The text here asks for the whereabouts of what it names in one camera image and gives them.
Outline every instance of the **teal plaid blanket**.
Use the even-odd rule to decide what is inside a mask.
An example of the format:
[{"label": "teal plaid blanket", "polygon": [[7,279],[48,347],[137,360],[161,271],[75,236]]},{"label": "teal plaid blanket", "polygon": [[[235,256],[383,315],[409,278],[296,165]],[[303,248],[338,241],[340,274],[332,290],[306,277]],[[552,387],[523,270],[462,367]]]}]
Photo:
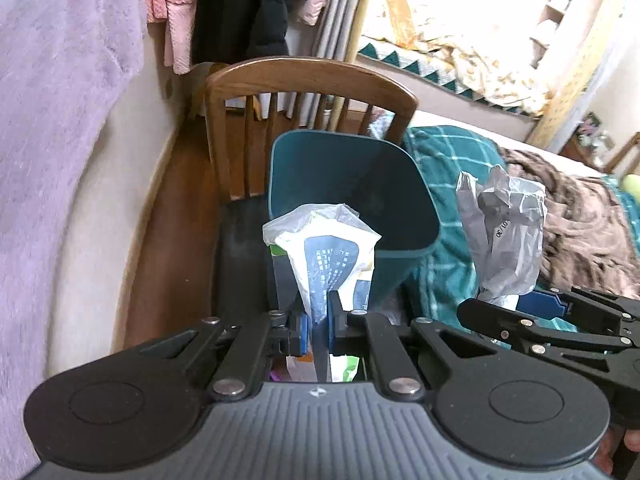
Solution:
[{"label": "teal plaid blanket", "polygon": [[[492,140],[457,126],[409,128],[404,148],[413,157],[431,191],[440,217],[440,237],[430,254],[406,282],[416,316],[427,316],[460,328],[457,306],[477,291],[476,270],[456,203],[456,183],[466,171],[484,184],[489,169],[504,161]],[[540,320],[543,326],[575,330],[560,319]]]}]

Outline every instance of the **shelf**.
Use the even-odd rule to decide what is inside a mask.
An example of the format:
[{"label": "shelf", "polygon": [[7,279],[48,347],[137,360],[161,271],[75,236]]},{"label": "shelf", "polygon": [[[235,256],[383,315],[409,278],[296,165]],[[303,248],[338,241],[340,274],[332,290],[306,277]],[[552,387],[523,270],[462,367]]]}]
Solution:
[{"label": "shelf", "polygon": [[549,46],[548,46],[547,44],[542,43],[542,41],[537,40],[537,39],[536,39],[536,38],[534,38],[533,36],[531,36],[529,39],[530,39],[531,41],[533,41],[534,43],[537,43],[539,46],[541,46],[541,47],[542,47],[542,48],[544,48],[544,49],[549,48]]},{"label": "shelf", "polygon": [[558,14],[562,14],[564,16],[564,13],[566,12],[566,10],[562,10],[562,9],[558,9],[557,7],[554,6],[554,4],[552,4],[551,2],[547,2],[546,6],[549,7],[549,9],[553,9],[555,12],[557,12]]}]

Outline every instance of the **wooden chair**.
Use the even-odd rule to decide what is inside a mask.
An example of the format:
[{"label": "wooden chair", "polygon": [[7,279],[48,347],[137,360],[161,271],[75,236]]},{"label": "wooden chair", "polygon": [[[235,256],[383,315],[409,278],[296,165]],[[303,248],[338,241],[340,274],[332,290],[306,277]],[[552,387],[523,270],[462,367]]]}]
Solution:
[{"label": "wooden chair", "polygon": [[[626,154],[631,151],[634,146],[640,144],[640,132],[636,132],[633,137],[631,137],[622,148],[611,158],[611,160],[605,165],[603,168],[603,172],[605,174],[613,173],[613,170],[616,169],[616,166],[622,162],[622,160],[626,157]],[[635,156],[634,160],[629,164],[624,173],[620,176],[620,181],[625,178],[629,173],[633,173],[636,168],[640,164],[640,152]]]},{"label": "wooden chair", "polygon": [[[318,112],[313,122],[309,121],[315,129],[322,128],[324,108],[329,95],[345,98],[336,127],[339,132],[342,131],[351,100],[368,105],[358,130],[359,135],[366,134],[374,106],[394,112],[396,116],[389,126],[385,139],[395,144],[402,141],[402,135],[417,108],[417,98],[401,84],[372,70],[340,61],[317,57],[265,57],[225,68],[207,78],[205,94],[209,156],[216,165],[220,197],[224,202],[242,198],[242,196],[232,196],[231,193],[233,168],[230,168],[226,146],[225,100],[241,96],[271,94],[264,143],[264,178],[267,182],[271,146],[276,137],[275,116],[278,113],[278,92],[296,93],[291,118],[293,129],[300,124],[300,105],[305,93],[320,94]],[[252,141],[250,131],[254,116],[252,100],[247,99],[246,102],[242,170],[244,198],[250,196],[248,150]]]},{"label": "wooden chair", "polygon": [[[271,255],[262,241],[262,226],[268,218],[264,191],[268,188],[271,147],[276,136],[278,92],[295,92],[293,116],[286,130],[297,129],[305,93],[320,94],[314,129],[322,128],[329,95],[345,98],[337,130],[343,131],[350,100],[366,103],[367,109],[358,127],[364,135],[374,106],[396,115],[386,139],[399,144],[417,107],[416,97],[391,79],[352,64],[314,57],[267,57],[242,62],[207,78],[206,120],[209,156],[216,168],[222,207],[218,242],[214,258],[212,312],[229,325],[242,325],[252,317],[277,306],[274,298]],[[240,96],[271,94],[264,138],[256,139],[254,100],[247,98],[244,108],[242,149],[226,129],[225,101]],[[234,144],[235,150],[229,150]],[[259,164],[256,162],[256,146]],[[261,186],[253,186],[255,167],[259,166]]]}]

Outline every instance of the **black jacket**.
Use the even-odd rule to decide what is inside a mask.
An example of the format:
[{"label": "black jacket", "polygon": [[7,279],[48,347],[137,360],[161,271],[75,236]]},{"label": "black jacket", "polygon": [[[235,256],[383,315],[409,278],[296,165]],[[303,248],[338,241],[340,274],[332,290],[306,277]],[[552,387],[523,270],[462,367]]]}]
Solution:
[{"label": "black jacket", "polygon": [[194,63],[236,63],[287,55],[285,0],[198,0],[191,41]]}]

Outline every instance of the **teal trash bin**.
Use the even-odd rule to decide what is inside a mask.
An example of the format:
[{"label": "teal trash bin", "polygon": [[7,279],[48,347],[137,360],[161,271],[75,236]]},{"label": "teal trash bin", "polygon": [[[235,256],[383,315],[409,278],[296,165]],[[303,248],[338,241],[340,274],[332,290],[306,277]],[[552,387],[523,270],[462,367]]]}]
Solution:
[{"label": "teal trash bin", "polygon": [[382,302],[427,254],[440,221],[414,160],[386,140],[317,130],[281,135],[271,151],[269,215],[345,203],[381,235],[369,306]]}]

